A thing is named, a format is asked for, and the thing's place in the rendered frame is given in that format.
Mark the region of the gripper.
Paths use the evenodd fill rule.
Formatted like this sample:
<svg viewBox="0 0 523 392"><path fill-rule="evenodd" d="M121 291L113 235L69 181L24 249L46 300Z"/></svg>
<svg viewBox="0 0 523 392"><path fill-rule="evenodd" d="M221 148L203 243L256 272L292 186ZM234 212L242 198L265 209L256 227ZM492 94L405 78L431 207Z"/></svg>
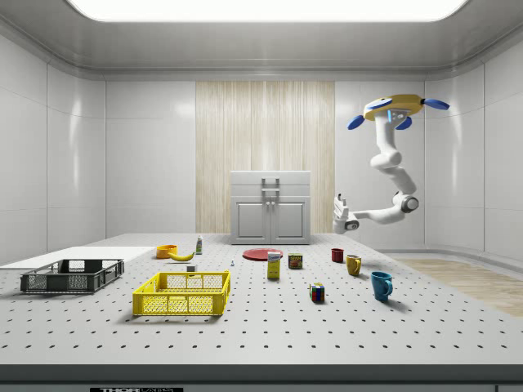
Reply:
<svg viewBox="0 0 523 392"><path fill-rule="evenodd" d="M346 199L341 194L334 198L333 214L336 220L347 220L349 218L349 207Z"/></svg>

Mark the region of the white cabinet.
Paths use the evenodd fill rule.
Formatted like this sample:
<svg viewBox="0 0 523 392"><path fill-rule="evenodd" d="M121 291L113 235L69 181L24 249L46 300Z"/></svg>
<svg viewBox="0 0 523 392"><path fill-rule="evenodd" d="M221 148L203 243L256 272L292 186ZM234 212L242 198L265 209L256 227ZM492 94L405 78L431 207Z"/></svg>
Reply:
<svg viewBox="0 0 523 392"><path fill-rule="evenodd" d="M232 171L233 244L308 244L311 240L309 171Z"/></svg>

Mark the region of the blue mug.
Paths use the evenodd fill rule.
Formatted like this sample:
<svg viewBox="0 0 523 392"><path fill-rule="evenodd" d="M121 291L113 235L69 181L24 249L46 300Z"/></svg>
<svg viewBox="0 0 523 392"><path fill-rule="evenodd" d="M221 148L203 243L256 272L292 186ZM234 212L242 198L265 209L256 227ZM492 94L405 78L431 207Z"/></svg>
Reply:
<svg viewBox="0 0 523 392"><path fill-rule="evenodd" d="M375 271L371 273L374 297L378 301L388 301L393 292L392 276L388 273Z"/></svg>

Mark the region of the yellow box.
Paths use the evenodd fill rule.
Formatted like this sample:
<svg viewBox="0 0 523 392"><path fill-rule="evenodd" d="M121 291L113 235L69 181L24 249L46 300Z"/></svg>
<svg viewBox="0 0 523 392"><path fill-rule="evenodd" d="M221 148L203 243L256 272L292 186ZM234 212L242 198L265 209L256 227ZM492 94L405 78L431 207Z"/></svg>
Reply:
<svg viewBox="0 0 523 392"><path fill-rule="evenodd" d="M267 278L279 279L281 252L277 250L267 252Z"/></svg>

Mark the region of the red plate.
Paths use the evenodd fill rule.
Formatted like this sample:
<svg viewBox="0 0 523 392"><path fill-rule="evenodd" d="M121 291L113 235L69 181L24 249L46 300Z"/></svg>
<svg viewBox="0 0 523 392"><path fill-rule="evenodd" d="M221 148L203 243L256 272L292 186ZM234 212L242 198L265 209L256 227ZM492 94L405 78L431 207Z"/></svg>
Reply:
<svg viewBox="0 0 523 392"><path fill-rule="evenodd" d="M277 253L279 257L283 252L274 248L251 248L243 252L243 258L250 261L268 261L269 253Z"/></svg>

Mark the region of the drone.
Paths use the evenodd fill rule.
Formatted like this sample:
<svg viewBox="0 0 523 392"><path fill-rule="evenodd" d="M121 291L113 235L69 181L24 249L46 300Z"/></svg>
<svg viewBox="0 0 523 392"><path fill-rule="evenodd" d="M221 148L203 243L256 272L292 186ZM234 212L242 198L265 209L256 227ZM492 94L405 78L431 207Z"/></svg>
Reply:
<svg viewBox="0 0 523 392"><path fill-rule="evenodd" d="M424 99L415 94L403 94L383 97L369 102L364 107L364 113L354 117L348 124L347 129L357 128L364 120L373 121L375 114L383 110L386 111L388 119L391 120L391 111L404 109L408 114L415 114L422 109L423 105L428 105L435 109L447 110L449 105L444 101L435 99Z"/></svg>

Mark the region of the yellow basket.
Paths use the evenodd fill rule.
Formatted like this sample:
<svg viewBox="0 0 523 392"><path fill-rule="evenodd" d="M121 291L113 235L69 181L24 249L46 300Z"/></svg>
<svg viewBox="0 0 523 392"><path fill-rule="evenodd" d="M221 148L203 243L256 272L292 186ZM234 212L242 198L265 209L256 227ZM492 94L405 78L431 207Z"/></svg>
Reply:
<svg viewBox="0 0 523 392"><path fill-rule="evenodd" d="M221 315L231 277L223 272L159 272L132 293L134 315Z"/></svg>

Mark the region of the white board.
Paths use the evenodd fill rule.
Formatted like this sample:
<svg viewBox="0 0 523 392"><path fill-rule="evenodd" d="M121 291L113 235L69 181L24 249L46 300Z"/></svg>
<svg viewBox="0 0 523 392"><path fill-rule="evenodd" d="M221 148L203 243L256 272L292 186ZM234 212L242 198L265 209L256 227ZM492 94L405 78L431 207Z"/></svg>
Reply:
<svg viewBox="0 0 523 392"><path fill-rule="evenodd" d="M34 270L38 267L63 259L70 260L114 260L129 261L151 251L152 247L69 247L56 252L31 257L8 265L1 265L0 270Z"/></svg>

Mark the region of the dark grey basket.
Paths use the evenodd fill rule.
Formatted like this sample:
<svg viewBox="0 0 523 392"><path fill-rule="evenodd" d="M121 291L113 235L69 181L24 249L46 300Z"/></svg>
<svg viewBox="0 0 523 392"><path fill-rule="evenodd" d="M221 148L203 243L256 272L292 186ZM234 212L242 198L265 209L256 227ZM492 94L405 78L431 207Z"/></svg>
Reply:
<svg viewBox="0 0 523 392"><path fill-rule="evenodd" d="M62 259L23 273L22 292L92 293L124 272L123 259Z"/></svg>

